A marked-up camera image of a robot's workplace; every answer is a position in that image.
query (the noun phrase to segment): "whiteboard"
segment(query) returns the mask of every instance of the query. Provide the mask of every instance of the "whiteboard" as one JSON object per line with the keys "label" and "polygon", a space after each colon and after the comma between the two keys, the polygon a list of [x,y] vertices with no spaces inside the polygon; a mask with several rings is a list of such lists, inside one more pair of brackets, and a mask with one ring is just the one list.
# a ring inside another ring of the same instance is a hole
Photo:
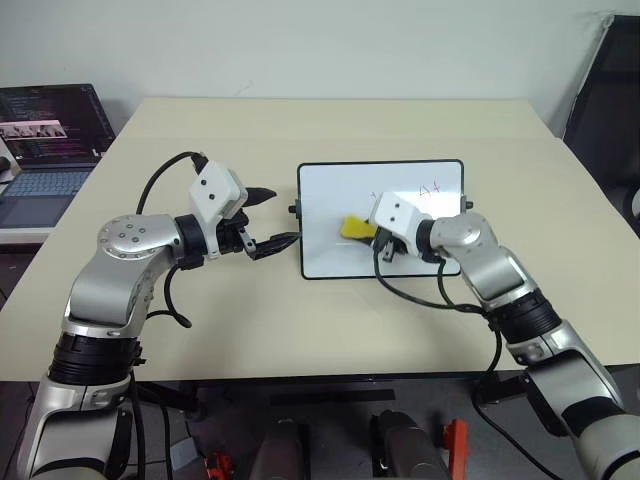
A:
{"label": "whiteboard", "polygon": [[[304,163],[298,167],[301,270],[306,279],[370,278],[373,250],[340,235],[344,217],[369,218],[377,197],[396,192],[432,218],[460,213],[463,164],[459,160]],[[437,264],[408,255],[380,261],[385,276],[436,275]],[[447,260],[445,275],[460,266]]]}

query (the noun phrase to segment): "laptop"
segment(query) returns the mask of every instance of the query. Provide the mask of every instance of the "laptop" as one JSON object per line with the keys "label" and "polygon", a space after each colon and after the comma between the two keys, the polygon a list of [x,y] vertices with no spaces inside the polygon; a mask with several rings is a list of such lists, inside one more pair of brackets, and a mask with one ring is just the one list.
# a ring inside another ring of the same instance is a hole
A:
{"label": "laptop", "polygon": [[0,88],[0,137],[22,169],[0,229],[55,226],[115,139],[89,84]]}

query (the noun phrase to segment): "table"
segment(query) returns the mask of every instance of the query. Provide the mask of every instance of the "table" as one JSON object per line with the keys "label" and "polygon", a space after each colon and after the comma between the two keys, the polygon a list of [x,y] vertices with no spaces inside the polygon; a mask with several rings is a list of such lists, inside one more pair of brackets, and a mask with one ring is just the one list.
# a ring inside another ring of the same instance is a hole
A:
{"label": "table", "polygon": [[[247,209],[258,241],[297,229],[287,206],[299,163],[459,158],[475,209],[601,361],[640,362],[637,238],[526,103],[154,98],[113,143],[0,312],[0,380],[40,377],[98,229],[133,212],[155,168],[183,150],[203,151],[245,185],[278,192]],[[188,162],[174,167],[145,212],[186,213],[194,178]],[[437,298],[432,279],[396,283]],[[459,277],[447,285],[457,301],[473,299]],[[179,272],[173,291],[193,328],[149,320],[141,380],[477,371],[493,351],[477,316],[424,309],[372,279],[304,280],[297,245],[258,262],[226,255]],[[516,364],[505,355],[499,367]]]}

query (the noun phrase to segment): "red clamp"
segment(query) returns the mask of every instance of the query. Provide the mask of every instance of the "red clamp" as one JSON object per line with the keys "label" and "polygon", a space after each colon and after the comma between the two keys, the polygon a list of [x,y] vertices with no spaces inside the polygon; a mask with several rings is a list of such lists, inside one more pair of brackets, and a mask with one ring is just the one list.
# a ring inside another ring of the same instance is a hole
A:
{"label": "red clamp", "polygon": [[233,464],[231,457],[222,453],[212,453],[204,461],[209,480],[231,480]]}
{"label": "red clamp", "polygon": [[469,426],[463,420],[454,419],[445,425],[444,447],[449,450],[449,473],[452,480],[464,480],[469,451]]}

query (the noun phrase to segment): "laptop keyboard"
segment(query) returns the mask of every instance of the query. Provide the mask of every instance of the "laptop keyboard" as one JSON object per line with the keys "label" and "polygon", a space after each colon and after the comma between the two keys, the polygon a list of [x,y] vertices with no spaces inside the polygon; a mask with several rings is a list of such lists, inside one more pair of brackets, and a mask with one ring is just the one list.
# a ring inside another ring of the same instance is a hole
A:
{"label": "laptop keyboard", "polygon": [[11,182],[5,197],[75,195],[91,172],[23,173]]}

